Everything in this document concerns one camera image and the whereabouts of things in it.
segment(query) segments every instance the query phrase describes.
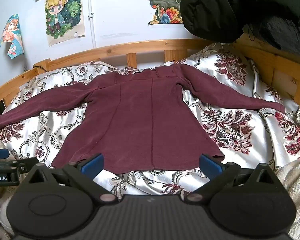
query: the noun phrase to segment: black cord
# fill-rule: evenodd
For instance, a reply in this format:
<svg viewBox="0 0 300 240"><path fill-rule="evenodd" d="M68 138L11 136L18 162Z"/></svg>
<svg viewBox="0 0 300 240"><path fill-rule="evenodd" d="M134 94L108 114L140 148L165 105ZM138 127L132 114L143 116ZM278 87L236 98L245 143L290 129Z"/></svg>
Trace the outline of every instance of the black cord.
<svg viewBox="0 0 300 240"><path fill-rule="evenodd" d="M44 70L45 72L47 72L43 67L41 67L41 66L34 66L33 68L35 68L35 67L38 67L38 68L41 68L42 70Z"/></svg>
<svg viewBox="0 0 300 240"><path fill-rule="evenodd" d="M248 29L249 39L250 39L250 41L254 41L254 39L255 39L254 33L253 33L252 29L250 28L250 24L248 24L248 26L249 26L249 29ZM251 30L251 32L252 32L252 34L253 34L253 40L252 40L251 37L250 37L250 30Z"/></svg>

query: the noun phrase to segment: wooden bed rail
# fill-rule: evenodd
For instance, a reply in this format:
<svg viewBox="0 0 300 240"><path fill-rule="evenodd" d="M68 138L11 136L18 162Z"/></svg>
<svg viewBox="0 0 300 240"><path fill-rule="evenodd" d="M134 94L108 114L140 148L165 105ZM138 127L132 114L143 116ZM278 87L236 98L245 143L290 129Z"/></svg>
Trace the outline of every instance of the wooden bed rail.
<svg viewBox="0 0 300 240"><path fill-rule="evenodd" d="M164 51L164 61L177 61L188 56L188 49L201 50L211 44L211 41L199 39L179 39L179 40L159 40L159 41L139 41L125 44L107 46L84 52L72 54L55 60L46 59L34 64L34 68L11 79L0 86L0 101L5 105L9 104L15 95L20 91L19 87L30 81L38 74L46 71L52 71L59 68L79 65L85 62L97 61L101 58L124 55L127 57L127 65L137 67L136 53ZM300 105L300 64L285 57L257 49L252 46L246 46L239 43L233 43L233 46L244 56L253 59L259 69L260 76L267 85L273 83L274 70L279 70L297 80L297 92L294 101Z"/></svg>

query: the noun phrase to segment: silver bolt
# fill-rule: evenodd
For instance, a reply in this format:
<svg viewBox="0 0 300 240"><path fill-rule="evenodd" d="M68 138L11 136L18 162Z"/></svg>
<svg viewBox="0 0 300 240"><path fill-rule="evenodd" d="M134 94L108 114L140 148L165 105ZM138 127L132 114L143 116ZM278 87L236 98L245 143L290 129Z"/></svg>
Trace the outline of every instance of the silver bolt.
<svg viewBox="0 0 300 240"><path fill-rule="evenodd" d="M200 200L202 200L202 195L197 193L192 193L187 196L187 199L191 202L199 202Z"/></svg>
<svg viewBox="0 0 300 240"><path fill-rule="evenodd" d="M111 202L115 200L115 195L113 194L103 194L100 196L100 199L104 202Z"/></svg>

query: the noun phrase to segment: blond cartoon boy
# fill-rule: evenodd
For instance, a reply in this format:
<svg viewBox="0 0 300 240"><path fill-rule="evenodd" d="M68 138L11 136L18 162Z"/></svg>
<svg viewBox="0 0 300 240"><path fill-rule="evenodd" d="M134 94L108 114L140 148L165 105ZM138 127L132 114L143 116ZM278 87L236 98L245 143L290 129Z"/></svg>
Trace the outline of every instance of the blond cartoon boy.
<svg viewBox="0 0 300 240"><path fill-rule="evenodd" d="M65 19L61 15L61 10L67 2L68 0L47 0L46 8L52 15L48 26L51 33L55 33L55 31L60 32L60 25L65 23Z"/></svg>

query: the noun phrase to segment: wooden bed frame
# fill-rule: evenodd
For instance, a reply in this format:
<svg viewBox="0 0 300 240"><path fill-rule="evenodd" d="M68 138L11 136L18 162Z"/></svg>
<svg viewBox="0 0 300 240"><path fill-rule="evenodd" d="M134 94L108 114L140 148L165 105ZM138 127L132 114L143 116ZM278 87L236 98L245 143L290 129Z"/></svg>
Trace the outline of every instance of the wooden bed frame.
<svg viewBox="0 0 300 240"><path fill-rule="evenodd" d="M199 39L139 41L91 49L55 60L46 59L34 64L34 68L0 86L0 101L3 100L5 105L8 105L15 95L20 92L20 86L35 76L44 73L44 70L37 66L44 68L46 71L52 71L58 68L100 60L105 57L126 54L127 65L136 68L136 53L163 50L164 61L177 61L188 57L188 49L199 51L211 43L211 41ZM271 86L273 84L275 70L293 77L297 84L294 101L300 105L300 57L279 51L260 41L252 42L243 36L232 45L244 56L256 62L261 78L267 85Z"/></svg>

